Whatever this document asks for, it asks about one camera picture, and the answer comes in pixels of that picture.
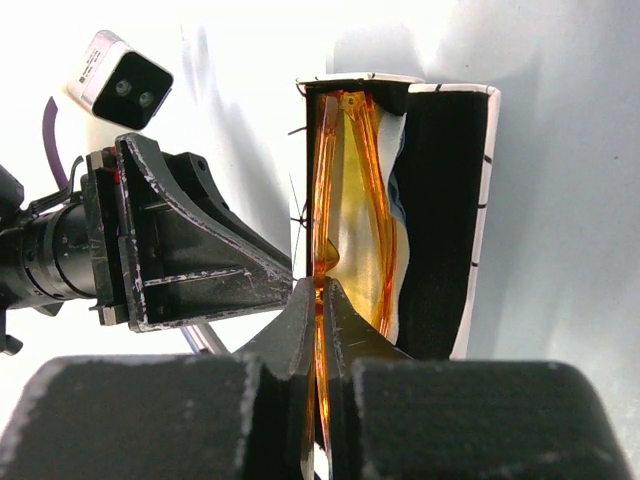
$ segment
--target white wall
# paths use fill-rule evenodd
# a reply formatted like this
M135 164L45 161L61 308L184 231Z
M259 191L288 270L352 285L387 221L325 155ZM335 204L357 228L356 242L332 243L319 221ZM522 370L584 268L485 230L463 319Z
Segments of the white wall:
M215 59L217 87L202 84L206 95L197 111L185 106L190 105L186 86L177 86L148 134L167 149L190 149L219 162L216 178L232 208L274 243L286 245L276 213L286 205L284 172L300 161L286 132L303 121L292 81L323 71L327 52L329 71L377 70L501 89L470 354L576 364L600 391L640 471L635 368L640 320L640 36L635 28L640 4L439 0L393 2L393 8L383 10L370 2L350 8L329 2L315 13L293 5L256 9L239 4L238 10L208 15L207 32L215 48L207 58ZM24 9L23 19L28 18L31 28L27 37L14 17L0 20L3 45L15 43L13 35L29 40L0 52L3 64L22 68L19 95L12 93L12 77L0 77L0 85L8 89L0 146L3 164L33 197L54 186L39 144L41 110L55 87L51 73L68 71L62 60L74 45L82 51L88 39L72 41L79 36L78 23L58 29L27 16L26 7L16 8ZM84 24L89 37L117 14L119 23L129 23L117 31L178 71L181 42L175 15L164 12L158 19L156 13L144 17L114 10L101 25ZM75 16L82 12L73 11ZM49 20L42 13L38 18ZM130 28L140 22L156 26ZM187 32L193 28L189 25ZM66 46L55 55L42 54L56 42ZM200 77L211 81L211 68L203 67ZM37 93L26 94L25 83ZM190 109L191 117L178 115L180 109ZM60 134L70 161L81 153L74 142L89 134L90 141L100 143L98 137L106 141L108 135L104 125L87 128L85 117L68 110L69 126ZM229 129L247 134L250 145L238 150L225 138ZM256 164L249 160L254 153ZM12 316L10 328L27 346L22 359L0 359L0 374L10 379L10 388L19 388L24 372L45 357L65 352L186 349L177 332L148 337L106 333L95 326L93 316L79 313L84 306L73 313L67 308L58 319L31 312ZM43 334L44 325L50 329ZM68 336L47 342L53 331ZM38 354L29 348L37 348ZM0 401L6 404L5 397ZM0 416L7 411L5 404Z

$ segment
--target camera sensor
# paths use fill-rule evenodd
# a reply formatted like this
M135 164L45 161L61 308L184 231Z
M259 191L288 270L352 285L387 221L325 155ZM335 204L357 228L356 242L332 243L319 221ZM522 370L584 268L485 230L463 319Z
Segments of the camera sensor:
M149 105L151 105L151 102L153 102L153 94L151 92L144 92L142 95L140 95L138 101L140 102L140 106L142 108L147 108Z
M116 83L116 93L121 97L126 97L131 93L131 84L127 80L120 80Z

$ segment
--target depth camera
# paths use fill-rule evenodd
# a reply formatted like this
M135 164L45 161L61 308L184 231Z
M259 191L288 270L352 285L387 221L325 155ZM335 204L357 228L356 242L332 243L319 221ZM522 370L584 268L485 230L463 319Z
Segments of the depth camera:
M168 71L133 50L115 33L101 30L93 37L67 90L96 117L141 130L172 85Z

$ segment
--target black fabric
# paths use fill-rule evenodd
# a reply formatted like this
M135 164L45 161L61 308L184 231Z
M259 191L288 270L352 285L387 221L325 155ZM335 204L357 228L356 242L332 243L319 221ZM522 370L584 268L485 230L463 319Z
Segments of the black fabric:
M410 260L397 346L415 359L451 353L467 296L487 128L488 95L409 96L394 172Z

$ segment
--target purple cable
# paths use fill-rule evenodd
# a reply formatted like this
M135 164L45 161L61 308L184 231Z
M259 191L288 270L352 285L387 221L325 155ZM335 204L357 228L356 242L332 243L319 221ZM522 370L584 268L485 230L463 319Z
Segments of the purple cable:
M58 188L62 190L67 186L68 180L64 168L62 168L60 155L58 155L58 146L56 145L57 115L58 106L53 97L50 97L47 106L44 108L44 115L42 116L42 141L53 178L55 178Z

